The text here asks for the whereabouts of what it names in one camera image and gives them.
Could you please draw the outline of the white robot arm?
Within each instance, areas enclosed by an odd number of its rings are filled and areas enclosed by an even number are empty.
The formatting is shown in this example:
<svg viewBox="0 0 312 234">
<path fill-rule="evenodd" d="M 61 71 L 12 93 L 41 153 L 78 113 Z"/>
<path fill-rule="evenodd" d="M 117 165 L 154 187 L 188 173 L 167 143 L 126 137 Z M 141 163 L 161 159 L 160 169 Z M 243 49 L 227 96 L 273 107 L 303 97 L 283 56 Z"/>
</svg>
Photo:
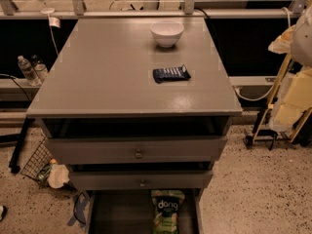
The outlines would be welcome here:
<svg viewBox="0 0 312 234">
<path fill-rule="evenodd" d="M 292 34 L 292 58 L 304 66 L 312 66 L 312 7 L 298 19 Z"/>
</svg>

